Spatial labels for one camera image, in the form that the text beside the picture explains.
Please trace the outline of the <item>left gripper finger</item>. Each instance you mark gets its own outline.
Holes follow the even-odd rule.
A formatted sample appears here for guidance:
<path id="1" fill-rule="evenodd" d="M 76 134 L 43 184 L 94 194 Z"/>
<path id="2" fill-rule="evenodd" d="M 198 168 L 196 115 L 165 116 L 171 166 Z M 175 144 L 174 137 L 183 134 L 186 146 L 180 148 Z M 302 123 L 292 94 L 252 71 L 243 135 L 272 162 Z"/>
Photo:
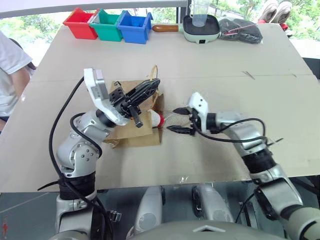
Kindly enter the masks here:
<path id="1" fill-rule="evenodd" d="M 139 106 L 149 97 L 151 97 L 156 92 L 157 89 L 158 89 L 157 84 L 147 84 L 147 85 L 136 86 L 126 94 L 127 96 L 126 105 L 128 107 Z"/>
<path id="2" fill-rule="evenodd" d="M 154 93 L 158 89 L 160 82 L 161 80 L 159 78 L 145 80 L 134 87 L 132 91 L 134 93 Z"/>

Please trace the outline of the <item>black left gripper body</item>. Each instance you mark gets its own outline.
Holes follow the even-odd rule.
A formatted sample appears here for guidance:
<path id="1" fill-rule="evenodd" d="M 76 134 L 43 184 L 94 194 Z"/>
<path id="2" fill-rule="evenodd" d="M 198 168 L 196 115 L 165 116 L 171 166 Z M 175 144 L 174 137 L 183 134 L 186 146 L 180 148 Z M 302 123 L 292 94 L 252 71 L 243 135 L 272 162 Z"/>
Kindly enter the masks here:
<path id="1" fill-rule="evenodd" d="M 142 102 L 142 90 L 138 87 L 133 88 L 128 93 L 125 93 L 123 88 L 119 86 L 110 93 L 111 105 L 126 119 L 133 119 L 135 126 L 141 128 L 143 122 L 139 115 L 141 110 L 139 108 Z"/>

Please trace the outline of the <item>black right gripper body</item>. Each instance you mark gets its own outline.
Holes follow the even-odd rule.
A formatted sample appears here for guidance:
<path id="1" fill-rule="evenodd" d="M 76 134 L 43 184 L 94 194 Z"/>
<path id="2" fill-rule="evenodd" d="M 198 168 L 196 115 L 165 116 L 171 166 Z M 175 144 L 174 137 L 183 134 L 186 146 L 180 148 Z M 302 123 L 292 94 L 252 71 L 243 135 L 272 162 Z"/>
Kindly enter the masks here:
<path id="1" fill-rule="evenodd" d="M 190 135 L 194 136 L 197 132 L 201 131 L 201 120 L 198 116 L 198 112 L 192 108 L 190 112 Z"/>

